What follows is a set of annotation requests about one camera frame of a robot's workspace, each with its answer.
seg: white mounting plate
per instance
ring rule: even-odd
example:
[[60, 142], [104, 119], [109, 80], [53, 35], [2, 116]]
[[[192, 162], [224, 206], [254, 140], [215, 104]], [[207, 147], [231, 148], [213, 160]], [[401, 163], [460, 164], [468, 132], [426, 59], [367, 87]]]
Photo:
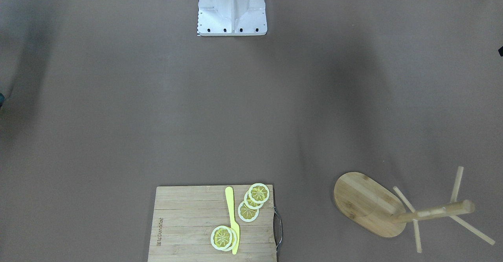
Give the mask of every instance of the white mounting plate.
[[224, 17], [215, 21], [208, 10], [199, 8], [197, 19], [197, 35], [200, 36], [251, 36], [267, 33], [266, 10], [250, 10], [237, 19], [235, 31], [229, 27], [229, 19]]

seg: wooden cutting board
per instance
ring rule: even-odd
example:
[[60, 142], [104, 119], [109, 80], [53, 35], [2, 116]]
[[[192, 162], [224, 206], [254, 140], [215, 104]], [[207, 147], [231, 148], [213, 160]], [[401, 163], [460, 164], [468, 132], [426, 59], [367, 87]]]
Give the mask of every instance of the wooden cutting board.
[[272, 185], [267, 185], [271, 195], [255, 221], [244, 222], [235, 212], [241, 228], [237, 254], [211, 246], [213, 229], [219, 225], [230, 226], [225, 187], [234, 188], [236, 211], [250, 185], [158, 187], [149, 262], [276, 262]]

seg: knife handle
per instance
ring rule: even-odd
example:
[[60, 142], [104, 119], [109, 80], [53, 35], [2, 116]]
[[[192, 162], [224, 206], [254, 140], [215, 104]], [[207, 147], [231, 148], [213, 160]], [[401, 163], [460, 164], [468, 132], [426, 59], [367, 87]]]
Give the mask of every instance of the knife handle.
[[225, 199], [227, 200], [227, 208], [229, 209], [229, 217], [231, 222], [235, 222], [234, 217], [234, 189], [225, 187]]

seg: brand logo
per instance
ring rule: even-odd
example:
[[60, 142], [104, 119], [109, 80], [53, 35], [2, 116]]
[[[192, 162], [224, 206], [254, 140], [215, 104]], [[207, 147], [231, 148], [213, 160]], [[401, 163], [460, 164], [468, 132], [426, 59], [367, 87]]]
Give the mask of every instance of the brand logo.
[[160, 246], [160, 241], [162, 240], [162, 221], [164, 219], [159, 218], [159, 231], [158, 231], [158, 243], [157, 246]]

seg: white metal base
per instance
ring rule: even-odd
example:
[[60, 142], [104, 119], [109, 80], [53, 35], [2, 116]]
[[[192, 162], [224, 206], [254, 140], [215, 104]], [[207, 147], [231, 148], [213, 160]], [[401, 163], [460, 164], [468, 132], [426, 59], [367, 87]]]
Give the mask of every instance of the white metal base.
[[249, 36], [267, 33], [264, 0], [199, 0], [197, 34]]

